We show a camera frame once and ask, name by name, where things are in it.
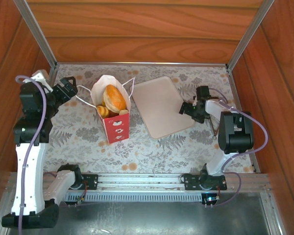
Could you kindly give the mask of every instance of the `leaf pattern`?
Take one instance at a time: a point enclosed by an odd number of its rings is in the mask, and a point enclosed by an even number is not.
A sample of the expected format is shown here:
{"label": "leaf pattern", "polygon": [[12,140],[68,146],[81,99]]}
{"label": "leaf pattern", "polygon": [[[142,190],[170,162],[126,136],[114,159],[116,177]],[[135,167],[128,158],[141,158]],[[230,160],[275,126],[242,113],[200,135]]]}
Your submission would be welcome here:
{"label": "leaf pattern", "polygon": [[165,150],[165,147],[169,150],[172,150],[172,148],[175,148],[178,150],[179,147],[183,145],[183,142],[185,141],[186,137],[181,135],[170,135],[168,137],[162,138],[158,140],[159,146]]}
{"label": "leaf pattern", "polygon": [[[229,100],[233,100],[226,70],[219,67],[60,65],[56,83],[62,77],[78,76],[77,84],[91,89],[102,74],[115,76],[121,83],[133,76],[136,76],[136,83],[168,76],[178,78],[174,85],[184,100],[191,99],[200,85],[221,90]],[[125,85],[128,92],[130,85]],[[87,90],[79,88],[78,95],[91,103]],[[130,139],[114,144],[106,142],[104,129],[93,107],[75,97],[60,106],[52,118],[53,129],[47,145],[44,171],[56,171],[60,165],[71,163],[78,164],[83,172],[199,173],[217,153],[218,142],[212,139],[207,122],[196,123],[179,133],[154,140],[149,136],[132,98],[131,104]],[[212,121],[214,126],[219,123],[215,119]],[[249,157],[244,155],[235,159],[228,171],[244,173],[244,168],[249,169],[250,165]]]}

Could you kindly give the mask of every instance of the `paper bag handle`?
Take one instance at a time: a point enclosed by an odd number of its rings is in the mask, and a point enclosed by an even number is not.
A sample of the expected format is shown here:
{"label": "paper bag handle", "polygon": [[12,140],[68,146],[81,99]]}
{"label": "paper bag handle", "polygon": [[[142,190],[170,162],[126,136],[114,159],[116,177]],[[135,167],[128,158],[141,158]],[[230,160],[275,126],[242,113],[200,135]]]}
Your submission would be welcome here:
{"label": "paper bag handle", "polygon": [[135,77],[133,77],[132,79],[129,79],[127,82],[125,82],[125,83],[122,84],[122,86],[124,87],[124,85],[125,85],[126,83],[128,83],[128,82],[130,82],[130,81],[132,81],[132,80],[133,80],[133,84],[132,84],[132,92],[131,92],[131,94],[129,95],[128,98],[131,98],[131,96],[132,96],[132,94],[133,94]]}
{"label": "paper bag handle", "polygon": [[[89,90],[88,88],[86,88],[86,87],[84,87],[84,86],[77,85],[77,87],[82,87],[82,88],[84,88],[84,89],[88,90],[90,94],[92,93],[92,92],[91,92],[91,90]],[[85,104],[88,104],[88,105],[90,105],[90,106],[94,107],[95,109],[97,109],[97,107],[96,107],[95,105],[93,105],[93,104],[90,104],[90,103],[86,102],[85,100],[83,100],[83,99],[79,98],[77,95],[76,95],[76,98],[78,98],[80,101],[84,102]]]}

